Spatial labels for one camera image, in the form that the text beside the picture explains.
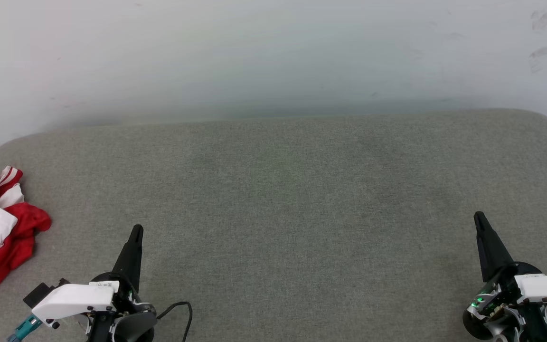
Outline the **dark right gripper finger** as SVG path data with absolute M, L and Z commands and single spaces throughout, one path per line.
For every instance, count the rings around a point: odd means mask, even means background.
M 502 268 L 515 264 L 484 212 L 474 214 L 482 281 L 489 282 Z

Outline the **grey fabric sofa cushion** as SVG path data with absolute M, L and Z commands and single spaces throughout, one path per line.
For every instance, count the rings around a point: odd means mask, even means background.
M 144 227 L 139 294 L 188 342 L 474 342 L 473 215 L 547 273 L 547 117 L 521 110 L 96 126 L 19 138 L 52 218 L 0 285 L 0 342 L 39 283 L 110 271 Z

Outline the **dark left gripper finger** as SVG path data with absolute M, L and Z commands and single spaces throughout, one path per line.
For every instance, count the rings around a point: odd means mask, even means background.
M 126 277 L 135 291 L 140 289 L 143 234 L 143 226 L 134 225 L 112 270 Z

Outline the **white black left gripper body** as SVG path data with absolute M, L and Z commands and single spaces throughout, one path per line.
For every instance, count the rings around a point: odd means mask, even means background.
M 85 325 L 87 342 L 153 342 L 158 323 L 153 305 L 140 299 L 128 279 L 108 272 L 88 284 L 55 288 L 32 309 L 44 325 L 76 318 Z

